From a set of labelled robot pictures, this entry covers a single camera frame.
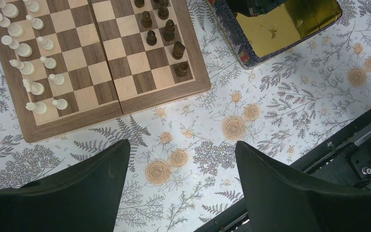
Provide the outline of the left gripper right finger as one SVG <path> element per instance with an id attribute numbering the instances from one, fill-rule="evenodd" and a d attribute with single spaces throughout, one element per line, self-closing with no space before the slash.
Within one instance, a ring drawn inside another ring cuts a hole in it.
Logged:
<path id="1" fill-rule="evenodd" d="M 238 141 L 235 156 L 256 232 L 371 232 L 371 191 L 301 172 Z"/>

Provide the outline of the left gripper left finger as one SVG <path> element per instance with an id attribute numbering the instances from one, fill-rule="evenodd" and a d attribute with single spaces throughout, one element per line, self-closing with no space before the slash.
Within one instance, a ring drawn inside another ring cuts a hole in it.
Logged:
<path id="1" fill-rule="evenodd" d="M 20 188 L 0 189 L 0 232 L 111 232 L 128 170 L 130 143 Z"/>

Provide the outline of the dark chess piece twelve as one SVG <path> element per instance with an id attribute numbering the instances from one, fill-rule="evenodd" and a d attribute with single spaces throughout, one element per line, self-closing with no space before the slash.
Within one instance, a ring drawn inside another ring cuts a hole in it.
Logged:
<path id="1" fill-rule="evenodd" d="M 189 64 L 187 62 L 178 63 L 175 67 L 175 73 L 178 77 L 185 77 L 188 74 Z"/>

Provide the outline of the dark chess piece nine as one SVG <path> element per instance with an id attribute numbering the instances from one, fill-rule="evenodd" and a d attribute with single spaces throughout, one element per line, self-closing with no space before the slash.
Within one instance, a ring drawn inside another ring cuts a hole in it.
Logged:
<path id="1" fill-rule="evenodd" d="M 157 44 L 157 37 L 156 37 L 156 34 L 153 30 L 149 30 L 147 32 L 146 43 L 149 46 L 154 46 L 154 45 Z"/>

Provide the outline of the yellow tin box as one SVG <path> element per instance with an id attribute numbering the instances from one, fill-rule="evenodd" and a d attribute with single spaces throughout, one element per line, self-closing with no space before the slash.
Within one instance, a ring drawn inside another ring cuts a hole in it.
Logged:
<path id="1" fill-rule="evenodd" d="M 336 0 L 210 0 L 208 5 L 245 69 L 316 35 L 342 16 Z"/>

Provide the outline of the dark chess piece eleven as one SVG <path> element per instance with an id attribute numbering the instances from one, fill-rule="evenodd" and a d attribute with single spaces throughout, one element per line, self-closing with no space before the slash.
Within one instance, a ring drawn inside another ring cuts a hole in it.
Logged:
<path id="1" fill-rule="evenodd" d="M 186 47 L 180 41 L 176 41 L 175 44 L 173 45 L 172 57 L 177 60 L 182 59 L 185 50 Z"/>

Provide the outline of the dark chess piece ten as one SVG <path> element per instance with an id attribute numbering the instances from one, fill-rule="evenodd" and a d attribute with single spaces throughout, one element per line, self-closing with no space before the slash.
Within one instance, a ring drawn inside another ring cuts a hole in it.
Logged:
<path id="1" fill-rule="evenodd" d="M 175 38 L 175 23 L 172 19 L 166 22 L 163 29 L 163 39 L 167 42 L 172 41 Z"/>

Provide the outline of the dark chess piece five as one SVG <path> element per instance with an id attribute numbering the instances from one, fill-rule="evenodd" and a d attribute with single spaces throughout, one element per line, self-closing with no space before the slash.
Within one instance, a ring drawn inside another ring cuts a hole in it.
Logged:
<path id="1" fill-rule="evenodd" d="M 168 0 L 159 1 L 158 17 L 162 20 L 168 19 L 169 17 L 168 5 L 169 5 Z"/>

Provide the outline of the dark chess piece six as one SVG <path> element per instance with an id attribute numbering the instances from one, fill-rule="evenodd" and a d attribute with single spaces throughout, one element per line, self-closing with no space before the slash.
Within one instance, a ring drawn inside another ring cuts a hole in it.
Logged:
<path id="1" fill-rule="evenodd" d="M 145 5 L 145 0 L 135 0 L 134 4 L 137 8 L 142 8 Z"/>

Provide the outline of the dark chess piece seven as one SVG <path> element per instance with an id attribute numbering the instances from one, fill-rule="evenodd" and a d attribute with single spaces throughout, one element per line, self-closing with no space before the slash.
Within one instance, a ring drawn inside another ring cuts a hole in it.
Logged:
<path id="1" fill-rule="evenodd" d="M 152 27 L 152 19 L 151 15 L 148 11 L 143 11 L 142 12 L 142 19 L 141 19 L 141 24 L 144 28 L 151 28 Z"/>

